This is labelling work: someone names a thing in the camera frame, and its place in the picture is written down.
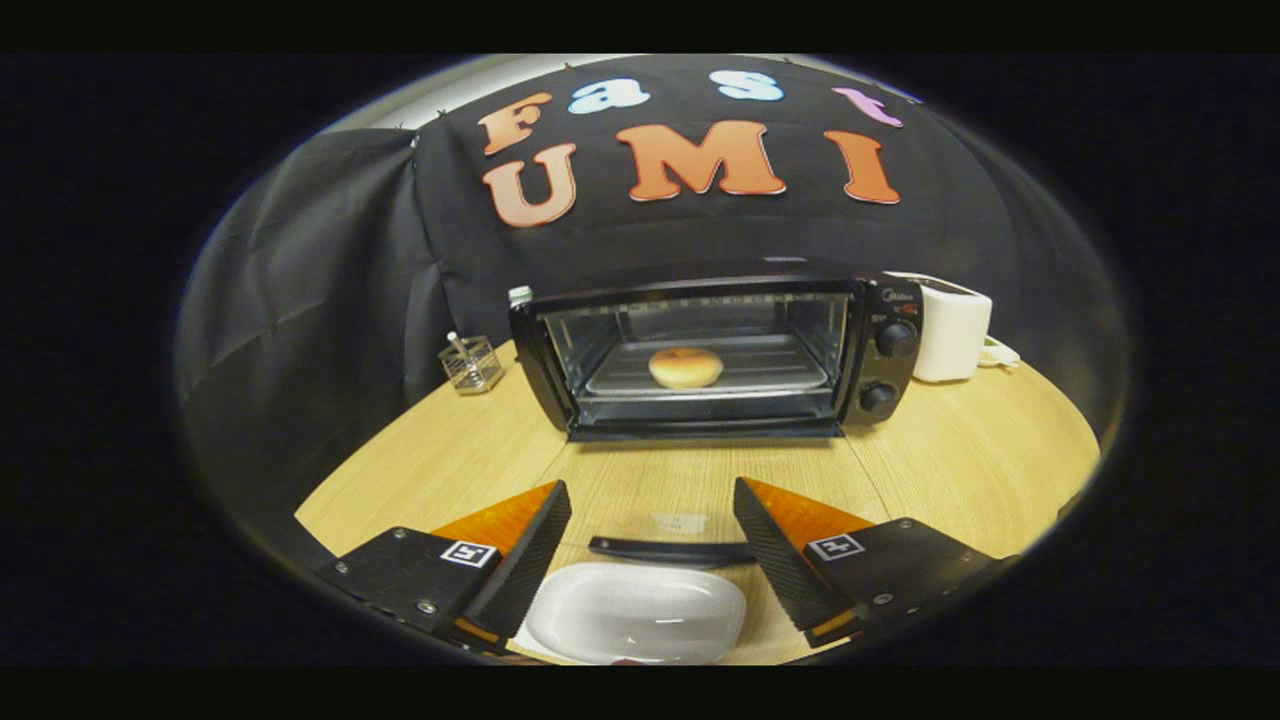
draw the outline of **metal utensil holder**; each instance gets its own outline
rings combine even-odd
[[[494,354],[485,336],[458,338],[466,355],[449,346],[438,357],[444,364],[449,383],[460,395],[479,395],[489,392],[498,384],[504,373],[498,355]]]

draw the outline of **bun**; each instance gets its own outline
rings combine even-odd
[[[669,388],[707,387],[719,379],[719,355],[700,347],[668,347],[649,359],[649,374]]]

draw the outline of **black fabric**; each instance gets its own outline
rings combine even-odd
[[[319,136],[210,237],[179,315],[177,383],[195,460],[242,527],[323,561],[293,520],[356,447],[443,382],[448,332],[422,237],[413,133]]]
[[[714,70],[762,72],[786,96],[735,100]],[[612,78],[650,99],[575,115],[572,94]],[[855,87],[902,120],[859,111]],[[536,92],[532,135],[484,155],[480,118]],[[628,145],[614,136],[667,124],[700,142],[719,120],[767,126],[769,163],[787,190],[732,196],[685,187],[636,202]],[[861,202],[824,131],[882,143],[892,206]],[[513,228],[481,177],[524,161],[530,202],[549,193],[532,156],[572,142],[576,201],[562,218]],[[643,56],[518,83],[415,132],[323,135],[253,184],[209,240],[177,336],[188,439],[215,493],[268,546],[316,565],[324,548],[293,519],[351,452],[444,380],[444,336],[511,336],[507,290],[584,273],[744,255],[814,255],[868,270],[913,270],[989,295],[991,333],[1080,409],[1097,433],[1114,415],[1125,350],[1115,293],[1082,227],[988,142],[891,92],[824,72],[737,56]]]

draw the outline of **round table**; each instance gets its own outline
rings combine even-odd
[[[564,480],[573,515],[548,574],[620,561],[594,536],[745,542],[733,480],[746,475],[873,523],[915,518],[988,556],[1024,552],[1098,461],[1074,405],[1025,363],[952,383],[913,380],[892,418],[837,438],[567,442],[538,405],[511,342],[506,375],[484,395],[442,386],[356,451],[296,518],[342,556],[388,528],[431,532],[534,487]],[[709,570],[748,611],[722,664],[778,664],[810,648],[759,565]],[[530,657],[563,664],[518,646]]]

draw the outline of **white letter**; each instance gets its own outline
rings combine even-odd
[[[721,85],[719,91],[733,100],[781,100],[782,88],[777,81],[760,73],[740,70],[716,70],[712,82]]]
[[[607,79],[591,83],[573,94],[577,100],[570,102],[568,111],[575,115],[599,113],[609,108],[630,108],[649,99],[640,90],[640,83],[630,78]]]

